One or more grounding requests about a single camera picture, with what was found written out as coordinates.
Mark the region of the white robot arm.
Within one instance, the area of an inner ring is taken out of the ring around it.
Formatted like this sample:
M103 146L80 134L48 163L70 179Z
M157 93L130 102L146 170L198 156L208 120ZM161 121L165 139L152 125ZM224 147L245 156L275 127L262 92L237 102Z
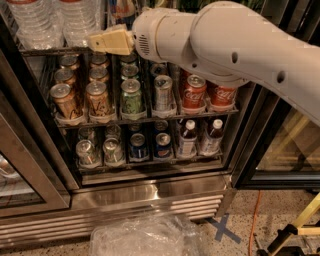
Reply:
M241 4L214 2L198 13L147 8L131 30L119 24L94 32L88 45L118 55L137 51L223 87L258 83L320 125L320 48Z

